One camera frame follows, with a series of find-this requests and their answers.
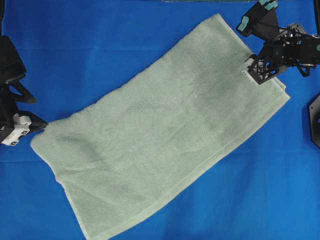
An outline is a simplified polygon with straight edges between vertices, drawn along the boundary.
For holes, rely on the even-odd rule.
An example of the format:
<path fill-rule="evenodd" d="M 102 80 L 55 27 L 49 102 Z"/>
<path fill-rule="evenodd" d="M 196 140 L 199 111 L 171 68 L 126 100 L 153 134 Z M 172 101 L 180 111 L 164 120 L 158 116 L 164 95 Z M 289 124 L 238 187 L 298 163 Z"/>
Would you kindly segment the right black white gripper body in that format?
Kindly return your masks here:
<path fill-rule="evenodd" d="M 279 33 L 270 40 L 264 40 L 259 54 L 250 55 L 246 74 L 257 84 L 282 74 L 289 67 L 296 67 L 303 77 L 310 75 L 310 64 L 303 63 L 300 51 L 310 36 L 300 24 L 291 24 L 286 28 L 277 27 Z"/>

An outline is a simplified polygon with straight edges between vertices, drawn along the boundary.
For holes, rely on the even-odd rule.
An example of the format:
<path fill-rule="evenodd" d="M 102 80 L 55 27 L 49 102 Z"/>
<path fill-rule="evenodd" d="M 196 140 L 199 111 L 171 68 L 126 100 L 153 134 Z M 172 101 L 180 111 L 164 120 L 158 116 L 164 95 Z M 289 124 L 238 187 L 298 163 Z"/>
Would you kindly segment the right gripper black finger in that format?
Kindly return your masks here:
<path fill-rule="evenodd" d="M 279 33 L 276 0 L 258 0 L 251 8 L 252 34 L 263 40 L 271 40 Z"/>
<path fill-rule="evenodd" d="M 244 37 L 255 34 L 254 23 L 257 20 L 256 17 L 243 15 L 240 23 L 236 27 L 237 31 Z"/>

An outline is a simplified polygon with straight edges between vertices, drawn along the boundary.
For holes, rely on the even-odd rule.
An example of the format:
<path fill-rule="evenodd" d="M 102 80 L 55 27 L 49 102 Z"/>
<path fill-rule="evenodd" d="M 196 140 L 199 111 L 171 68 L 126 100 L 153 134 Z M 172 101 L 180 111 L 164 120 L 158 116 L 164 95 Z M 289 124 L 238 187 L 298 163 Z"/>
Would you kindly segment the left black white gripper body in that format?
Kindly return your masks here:
<path fill-rule="evenodd" d="M 26 76 L 26 68 L 8 36 L 0 37 L 0 143 L 15 146 L 29 133 L 31 120 L 19 116 L 17 102 L 11 93 L 20 94 L 11 84 Z"/>

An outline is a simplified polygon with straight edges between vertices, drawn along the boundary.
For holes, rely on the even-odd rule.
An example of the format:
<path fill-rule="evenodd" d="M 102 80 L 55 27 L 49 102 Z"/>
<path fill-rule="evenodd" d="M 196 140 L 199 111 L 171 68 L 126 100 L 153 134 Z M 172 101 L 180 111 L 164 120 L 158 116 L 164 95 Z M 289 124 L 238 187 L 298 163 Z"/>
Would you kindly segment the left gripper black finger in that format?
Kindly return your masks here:
<path fill-rule="evenodd" d="M 46 121 L 44 121 L 42 118 L 38 117 L 37 115 L 33 114 L 30 111 L 20 110 L 18 114 L 20 117 L 26 116 L 30 118 L 30 121 L 31 121 L 31 124 L 29 125 L 30 133 L 44 130 L 48 126 L 48 123 Z"/>
<path fill-rule="evenodd" d="M 11 96 L 15 102 L 27 104 L 34 104 L 37 102 L 37 99 L 19 81 L 11 84 L 11 86 L 19 92 L 19 94 L 11 92 Z"/>

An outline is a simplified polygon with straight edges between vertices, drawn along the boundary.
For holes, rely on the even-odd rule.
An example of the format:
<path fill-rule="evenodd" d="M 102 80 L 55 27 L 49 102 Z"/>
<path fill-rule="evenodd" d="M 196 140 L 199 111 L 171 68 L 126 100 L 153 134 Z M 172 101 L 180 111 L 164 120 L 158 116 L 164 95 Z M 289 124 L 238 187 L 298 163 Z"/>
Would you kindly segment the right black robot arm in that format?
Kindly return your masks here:
<path fill-rule="evenodd" d="M 299 24 L 280 27 L 276 0 L 259 0 L 241 18 L 237 31 L 244 37 L 264 40 L 259 54 L 245 61 L 246 73 L 259 85 L 297 67 L 303 77 L 320 63 L 320 36 L 307 34 Z"/>

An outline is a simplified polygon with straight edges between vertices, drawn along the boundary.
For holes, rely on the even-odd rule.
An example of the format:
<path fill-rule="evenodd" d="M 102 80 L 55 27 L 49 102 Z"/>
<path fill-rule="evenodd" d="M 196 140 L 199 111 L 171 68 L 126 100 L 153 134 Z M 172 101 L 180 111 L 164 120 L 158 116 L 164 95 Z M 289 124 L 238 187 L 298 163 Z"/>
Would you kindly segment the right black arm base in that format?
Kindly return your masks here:
<path fill-rule="evenodd" d="M 314 95 L 302 109 L 303 139 L 313 150 L 320 151 L 320 94 Z"/>

